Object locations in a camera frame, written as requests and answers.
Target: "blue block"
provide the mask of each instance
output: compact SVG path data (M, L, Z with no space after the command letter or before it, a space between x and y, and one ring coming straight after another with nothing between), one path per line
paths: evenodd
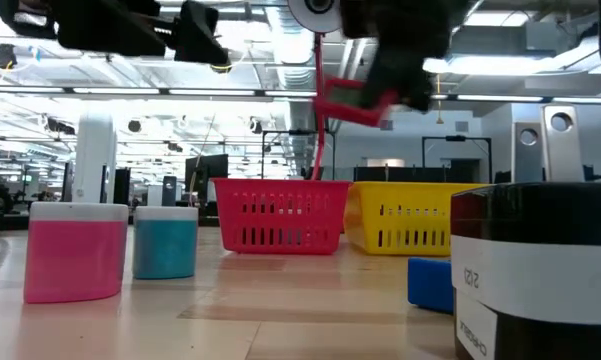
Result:
M410 258L407 267L409 303L453 314L451 261Z
M197 211L168 216L168 211L192 208L138 208L135 221L133 276L136 279L173 279L195 272Z

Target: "yellow basket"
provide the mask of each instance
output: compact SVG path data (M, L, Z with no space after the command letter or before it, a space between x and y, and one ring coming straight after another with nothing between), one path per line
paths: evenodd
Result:
M483 186L354 183L344 214L345 234L369 254L449 256L451 195Z

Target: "red cable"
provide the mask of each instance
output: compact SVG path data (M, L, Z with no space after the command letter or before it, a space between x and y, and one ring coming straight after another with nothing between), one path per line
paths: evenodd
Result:
M314 40L316 62L316 95L318 98L322 97L323 91L323 78L322 78L322 34L316 33ZM318 174L320 174L320 165L322 163L322 153L324 152L324 116L316 113L316 121L318 123L318 151L316 152L316 161L313 165L313 173L311 174L311 180L318 180Z

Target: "pink cup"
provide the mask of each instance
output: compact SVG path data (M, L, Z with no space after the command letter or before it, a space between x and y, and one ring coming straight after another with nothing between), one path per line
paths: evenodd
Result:
M24 301L84 301L120 292L128 216L125 205L33 203Z

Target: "wooden floor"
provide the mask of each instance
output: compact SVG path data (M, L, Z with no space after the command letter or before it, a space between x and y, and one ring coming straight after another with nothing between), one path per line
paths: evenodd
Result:
M201 228L193 278L133 280L127 249L120 295L23 305L26 236L0 238L0 360L454 359L452 318L406 301L406 258L344 237L334 256L252 256Z

